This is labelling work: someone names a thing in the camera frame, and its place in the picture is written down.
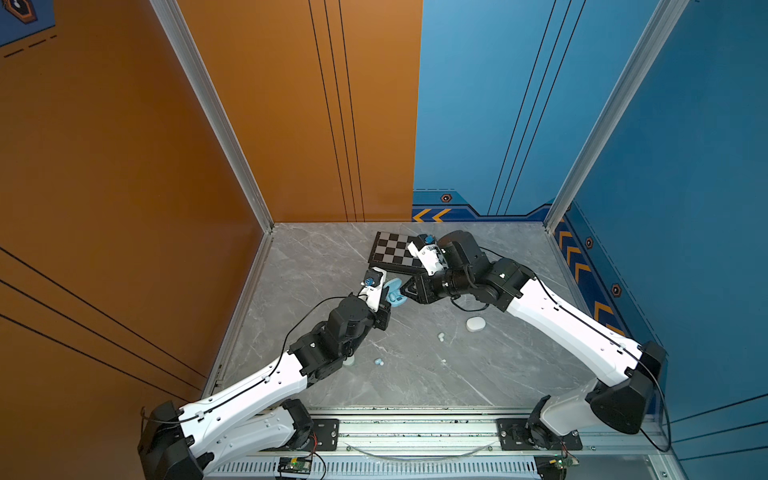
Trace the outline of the blue earbud charging case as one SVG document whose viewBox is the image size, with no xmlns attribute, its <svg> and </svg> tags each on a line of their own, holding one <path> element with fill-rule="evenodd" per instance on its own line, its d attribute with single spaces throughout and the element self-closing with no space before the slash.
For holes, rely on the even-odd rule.
<svg viewBox="0 0 768 480">
<path fill-rule="evenodd" d="M 387 281 L 384 285 L 386 300 L 393 308 L 403 305 L 408 300 L 408 298 L 401 292 L 402 286 L 403 282 L 398 277 Z"/>
</svg>

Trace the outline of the white earbud charging case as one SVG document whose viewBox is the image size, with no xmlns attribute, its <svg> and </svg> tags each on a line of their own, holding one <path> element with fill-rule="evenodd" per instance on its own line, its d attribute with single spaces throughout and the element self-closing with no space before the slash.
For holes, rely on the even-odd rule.
<svg viewBox="0 0 768 480">
<path fill-rule="evenodd" d="M 472 317 L 466 320 L 466 329 L 471 333 L 482 331 L 487 325 L 487 322 L 482 317 Z"/>
</svg>

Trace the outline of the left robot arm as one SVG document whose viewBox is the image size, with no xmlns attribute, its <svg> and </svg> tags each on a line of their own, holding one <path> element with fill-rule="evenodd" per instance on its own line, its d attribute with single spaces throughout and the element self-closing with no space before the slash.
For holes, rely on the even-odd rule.
<svg viewBox="0 0 768 480">
<path fill-rule="evenodd" d="M 263 450 L 300 450 L 314 423 L 298 394 L 341 369 L 391 315 L 378 302 L 349 295 L 327 320 L 246 379 L 197 402 L 157 406 L 137 446 L 147 479 L 203 479 L 220 466 Z"/>
</svg>

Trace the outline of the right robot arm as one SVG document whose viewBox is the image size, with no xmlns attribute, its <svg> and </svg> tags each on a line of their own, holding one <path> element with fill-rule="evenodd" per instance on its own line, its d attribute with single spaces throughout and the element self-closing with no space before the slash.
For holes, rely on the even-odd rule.
<svg viewBox="0 0 768 480">
<path fill-rule="evenodd" d="M 526 422 L 530 443 L 547 448 L 585 427 L 603 424 L 617 432 L 642 432 L 655 396 L 665 350 L 639 344 L 592 319 L 545 285 L 531 268 L 506 257 L 490 260 L 472 234 L 454 231 L 434 240 L 426 235 L 407 246 L 422 265 L 402 288 L 420 303 L 470 295 L 533 326 L 574 355 L 593 374 L 579 388 L 546 395 Z"/>
</svg>

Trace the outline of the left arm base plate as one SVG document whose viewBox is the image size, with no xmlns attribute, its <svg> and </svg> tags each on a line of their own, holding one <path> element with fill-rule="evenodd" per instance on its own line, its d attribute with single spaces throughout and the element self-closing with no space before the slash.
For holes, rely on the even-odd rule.
<svg viewBox="0 0 768 480">
<path fill-rule="evenodd" d="M 337 418 L 314 418 L 313 428 L 301 444 L 289 442 L 287 445 L 267 449 L 278 451 L 319 451 L 333 452 L 338 448 L 340 420 Z"/>
</svg>

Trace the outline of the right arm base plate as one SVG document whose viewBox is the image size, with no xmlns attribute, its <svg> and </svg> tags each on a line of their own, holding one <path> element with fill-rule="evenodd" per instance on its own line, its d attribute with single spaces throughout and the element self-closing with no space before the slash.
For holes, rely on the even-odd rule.
<svg viewBox="0 0 768 480">
<path fill-rule="evenodd" d="M 503 417 L 495 421 L 503 451 L 580 451 L 583 443 L 578 431 L 558 437 L 543 427 L 530 427 L 526 419 Z"/>
</svg>

